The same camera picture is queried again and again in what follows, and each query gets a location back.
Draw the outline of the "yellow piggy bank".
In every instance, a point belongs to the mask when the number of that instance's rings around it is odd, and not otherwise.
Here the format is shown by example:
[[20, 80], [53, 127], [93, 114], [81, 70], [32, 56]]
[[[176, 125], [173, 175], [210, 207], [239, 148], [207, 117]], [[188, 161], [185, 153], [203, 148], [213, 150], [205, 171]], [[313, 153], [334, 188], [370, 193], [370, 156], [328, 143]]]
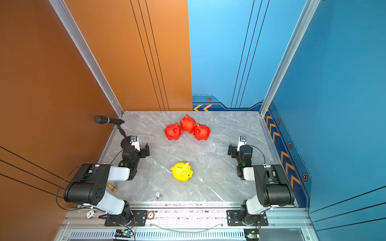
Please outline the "yellow piggy bank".
[[178, 181], [186, 182], [193, 176], [192, 167], [189, 163], [176, 163], [171, 170], [173, 178]]

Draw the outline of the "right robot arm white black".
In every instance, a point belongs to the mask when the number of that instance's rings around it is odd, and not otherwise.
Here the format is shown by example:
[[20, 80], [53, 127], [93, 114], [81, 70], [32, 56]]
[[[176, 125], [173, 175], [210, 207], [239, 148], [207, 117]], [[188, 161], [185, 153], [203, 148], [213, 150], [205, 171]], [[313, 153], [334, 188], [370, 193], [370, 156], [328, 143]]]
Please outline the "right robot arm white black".
[[251, 145], [229, 145], [228, 155], [237, 160], [237, 176], [255, 183], [256, 195], [243, 201], [239, 210], [228, 210], [229, 226], [268, 226], [266, 212], [294, 205], [295, 195], [281, 165], [252, 165]]

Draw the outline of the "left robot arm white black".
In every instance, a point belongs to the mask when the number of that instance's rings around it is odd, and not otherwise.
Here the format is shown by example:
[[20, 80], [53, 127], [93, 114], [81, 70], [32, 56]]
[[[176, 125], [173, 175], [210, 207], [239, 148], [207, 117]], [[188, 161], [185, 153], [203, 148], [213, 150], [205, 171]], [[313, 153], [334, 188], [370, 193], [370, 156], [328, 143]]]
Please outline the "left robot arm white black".
[[137, 136], [125, 137], [121, 148], [122, 161], [118, 166], [83, 163], [64, 191], [64, 201], [102, 211], [99, 218], [105, 220], [107, 227], [133, 225], [135, 214], [129, 202], [112, 195], [107, 187], [113, 181], [133, 180], [140, 159], [150, 155], [149, 145], [141, 148]]

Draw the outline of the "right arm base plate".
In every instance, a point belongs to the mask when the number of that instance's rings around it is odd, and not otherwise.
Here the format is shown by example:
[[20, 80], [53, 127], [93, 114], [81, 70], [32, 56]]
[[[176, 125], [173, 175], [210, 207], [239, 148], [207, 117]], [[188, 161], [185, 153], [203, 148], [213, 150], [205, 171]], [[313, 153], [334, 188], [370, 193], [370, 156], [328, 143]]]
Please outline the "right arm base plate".
[[227, 224], [230, 227], [235, 226], [268, 226], [268, 218], [266, 213], [263, 214], [242, 214], [240, 210], [227, 210]]

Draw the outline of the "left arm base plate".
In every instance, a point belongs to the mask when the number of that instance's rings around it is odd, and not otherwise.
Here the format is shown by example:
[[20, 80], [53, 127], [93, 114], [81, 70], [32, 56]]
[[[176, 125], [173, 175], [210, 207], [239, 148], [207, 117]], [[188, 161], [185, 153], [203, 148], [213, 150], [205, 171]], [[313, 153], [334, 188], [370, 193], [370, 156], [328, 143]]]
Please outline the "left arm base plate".
[[146, 210], [132, 210], [129, 218], [125, 218], [121, 215], [108, 215], [104, 226], [144, 227], [147, 221], [147, 214], [148, 211]]

